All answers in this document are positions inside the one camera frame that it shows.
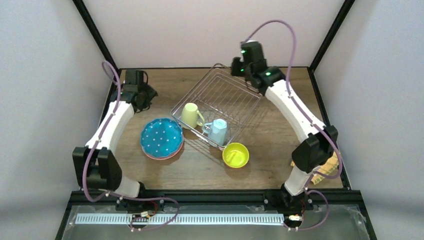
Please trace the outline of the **light blue mug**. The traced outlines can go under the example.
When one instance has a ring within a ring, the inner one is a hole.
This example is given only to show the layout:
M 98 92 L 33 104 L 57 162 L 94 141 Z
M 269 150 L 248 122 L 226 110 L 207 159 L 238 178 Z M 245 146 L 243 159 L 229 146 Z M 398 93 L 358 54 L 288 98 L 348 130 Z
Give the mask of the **light blue mug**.
M 228 124 L 224 119 L 217 118 L 205 123 L 202 131 L 213 143 L 223 146 L 227 138 Z

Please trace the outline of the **yellow-green bowl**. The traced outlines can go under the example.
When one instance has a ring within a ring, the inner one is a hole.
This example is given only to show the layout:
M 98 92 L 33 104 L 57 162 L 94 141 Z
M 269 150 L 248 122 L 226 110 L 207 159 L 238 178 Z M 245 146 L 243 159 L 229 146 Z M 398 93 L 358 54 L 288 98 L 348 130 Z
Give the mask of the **yellow-green bowl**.
M 243 168 L 250 159 L 248 148 L 238 142 L 230 143 L 222 151 L 222 160 L 229 168 Z

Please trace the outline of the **light green mug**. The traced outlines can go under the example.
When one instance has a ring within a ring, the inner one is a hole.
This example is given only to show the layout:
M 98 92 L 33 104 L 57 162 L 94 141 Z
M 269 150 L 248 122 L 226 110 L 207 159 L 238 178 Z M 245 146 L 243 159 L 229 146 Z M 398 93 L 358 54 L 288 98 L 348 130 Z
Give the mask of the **light green mug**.
M 197 126 L 202 127 L 205 124 L 205 118 L 200 113 L 199 107 L 192 102 L 185 104 L 180 120 L 182 122 L 182 127 L 185 129 L 195 129 Z

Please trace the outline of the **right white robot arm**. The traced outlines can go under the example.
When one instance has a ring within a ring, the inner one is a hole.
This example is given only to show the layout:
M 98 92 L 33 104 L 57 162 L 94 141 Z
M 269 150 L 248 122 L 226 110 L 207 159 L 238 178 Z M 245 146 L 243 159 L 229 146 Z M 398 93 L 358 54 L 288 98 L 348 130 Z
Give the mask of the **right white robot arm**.
M 294 167 L 282 185 L 290 196 L 300 195 L 311 176 L 335 152 L 337 129 L 326 126 L 301 101 L 289 83 L 288 74 L 276 66 L 268 66 L 262 45 L 248 40 L 241 43 L 242 57 L 234 57 L 231 75 L 244 78 L 259 94 L 266 97 L 283 114 L 293 128 L 300 144 L 291 154 Z

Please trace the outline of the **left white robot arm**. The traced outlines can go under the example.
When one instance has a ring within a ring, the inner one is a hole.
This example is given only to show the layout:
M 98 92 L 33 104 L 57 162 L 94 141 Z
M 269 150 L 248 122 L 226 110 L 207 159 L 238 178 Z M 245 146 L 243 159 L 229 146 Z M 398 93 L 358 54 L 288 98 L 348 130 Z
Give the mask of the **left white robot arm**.
M 158 95 L 148 84 L 148 74 L 141 69 L 127 69 L 121 90 L 110 96 L 106 116 L 93 137 L 82 147 L 75 147 L 72 159 L 78 185 L 119 196 L 139 197 L 144 184 L 123 175 L 115 151 L 123 131 L 134 116 L 148 110 Z

